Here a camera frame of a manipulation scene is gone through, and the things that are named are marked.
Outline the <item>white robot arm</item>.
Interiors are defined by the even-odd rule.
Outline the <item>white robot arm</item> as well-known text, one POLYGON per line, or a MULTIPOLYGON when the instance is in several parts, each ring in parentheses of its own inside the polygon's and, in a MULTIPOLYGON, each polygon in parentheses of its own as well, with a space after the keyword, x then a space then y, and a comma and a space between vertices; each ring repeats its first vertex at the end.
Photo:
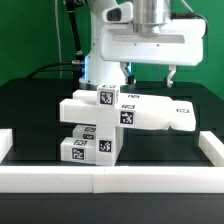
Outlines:
POLYGON ((64 0, 76 46, 76 59, 85 69, 85 81, 132 84, 131 63, 167 65, 165 85, 179 66, 196 66, 203 59, 206 19, 192 9, 173 13, 170 0, 64 0), (74 11, 88 5, 91 16, 91 50, 84 55, 74 11))

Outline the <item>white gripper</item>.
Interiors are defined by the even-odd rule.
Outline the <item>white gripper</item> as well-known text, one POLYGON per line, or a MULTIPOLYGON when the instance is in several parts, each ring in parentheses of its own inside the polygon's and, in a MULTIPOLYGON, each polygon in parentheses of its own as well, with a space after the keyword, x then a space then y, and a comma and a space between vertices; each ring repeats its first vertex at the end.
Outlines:
POLYGON ((169 65, 166 86, 171 88, 177 65, 196 66, 202 61, 203 36, 202 19, 173 19, 158 34, 134 33, 131 24, 109 24, 102 29, 100 55, 121 62, 126 84, 135 81, 127 62, 169 65))

